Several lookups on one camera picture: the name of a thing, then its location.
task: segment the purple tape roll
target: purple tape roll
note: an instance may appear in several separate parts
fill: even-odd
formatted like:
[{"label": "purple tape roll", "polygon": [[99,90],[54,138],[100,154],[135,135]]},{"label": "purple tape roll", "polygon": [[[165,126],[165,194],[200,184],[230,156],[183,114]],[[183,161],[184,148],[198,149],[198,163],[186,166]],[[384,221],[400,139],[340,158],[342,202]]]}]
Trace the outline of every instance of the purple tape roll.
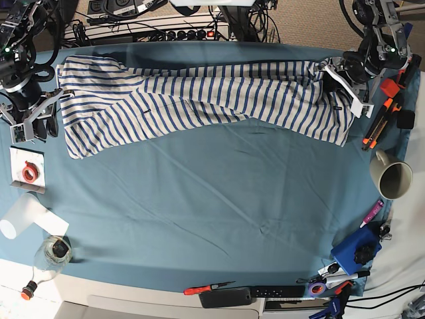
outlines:
[{"label": "purple tape roll", "polygon": [[322,282],[315,282],[308,285],[308,293],[312,297],[317,297],[326,291],[326,285]]}]

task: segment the beige mug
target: beige mug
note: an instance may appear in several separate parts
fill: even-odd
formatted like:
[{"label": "beige mug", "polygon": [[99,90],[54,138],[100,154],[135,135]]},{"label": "beige mug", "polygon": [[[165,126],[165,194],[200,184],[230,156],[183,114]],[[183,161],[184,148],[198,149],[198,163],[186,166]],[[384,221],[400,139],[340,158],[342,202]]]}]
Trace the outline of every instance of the beige mug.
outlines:
[{"label": "beige mug", "polygon": [[369,166],[373,183],[386,199],[402,197],[410,188],[412,168],[398,158],[377,150]]}]

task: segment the tape roll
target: tape roll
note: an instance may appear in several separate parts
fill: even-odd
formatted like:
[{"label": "tape roll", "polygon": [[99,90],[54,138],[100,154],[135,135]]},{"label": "tape roll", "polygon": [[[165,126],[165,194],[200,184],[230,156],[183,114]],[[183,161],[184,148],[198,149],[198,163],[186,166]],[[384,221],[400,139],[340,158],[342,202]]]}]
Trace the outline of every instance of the tape roll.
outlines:
[{"label": "tape roll", "polygon": [[315,282],[308,285],[308,293],[312,297],[317,297],[326,291],[326,285],[322,282]]},{"label": "tape roll", "polygon": [[27,166],[25,166],[22,170],[22,176],[28,184],[32,184],[37,180],[37,178],[39,178],[39,171],[37,170],[36,165],[32,163],[26,161],[25,164]]}]

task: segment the black phone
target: black phone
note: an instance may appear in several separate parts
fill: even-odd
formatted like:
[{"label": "black phone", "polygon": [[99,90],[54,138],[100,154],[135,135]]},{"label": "black phone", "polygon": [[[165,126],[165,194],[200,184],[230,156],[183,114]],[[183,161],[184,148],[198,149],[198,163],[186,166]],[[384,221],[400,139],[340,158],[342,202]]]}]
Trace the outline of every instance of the black phone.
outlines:
[{"label": "black phone", "polygon": [[222,308],[252,304],[250,287],[217,289],[199,294],[203,308]]}]

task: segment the purple marker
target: purple marker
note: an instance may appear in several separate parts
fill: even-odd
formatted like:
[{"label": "purple marker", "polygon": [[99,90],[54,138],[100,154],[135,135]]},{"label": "purple marker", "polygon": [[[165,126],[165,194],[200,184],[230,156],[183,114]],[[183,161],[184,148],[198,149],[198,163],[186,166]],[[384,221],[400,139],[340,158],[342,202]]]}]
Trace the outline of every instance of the purple marker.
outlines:
[{"label": "purple marker", "polygon": [[362,228],[369,221],[371,221],[373,217],[375,217],[383,207],[384,207],[384,203],[381,200],[378,200],[378,202],[375,204],[372,210],[369,211],[369,214],[367,214],[366,217],[363,218],[363,222],[361,223],[360,228]]}]

